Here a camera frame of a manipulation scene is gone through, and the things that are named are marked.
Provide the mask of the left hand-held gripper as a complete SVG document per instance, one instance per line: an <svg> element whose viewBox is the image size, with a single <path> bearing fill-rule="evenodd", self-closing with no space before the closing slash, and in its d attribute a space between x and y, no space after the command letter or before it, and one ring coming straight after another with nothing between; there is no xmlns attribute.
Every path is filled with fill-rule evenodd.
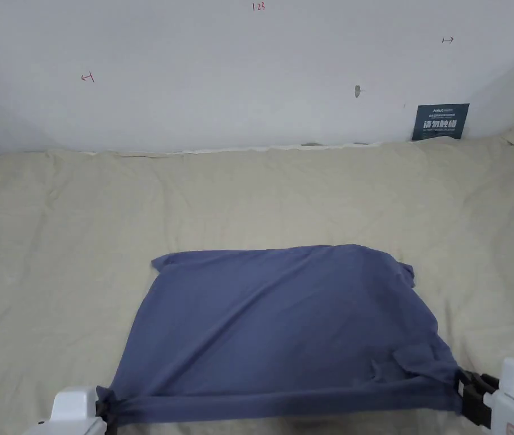
<svg viewBox="0 0 514 435"><path fill-rule="evenodd" d="M118 434L116 401L107 387L67 387L54 398L50 417L25 434Z"/></svg>

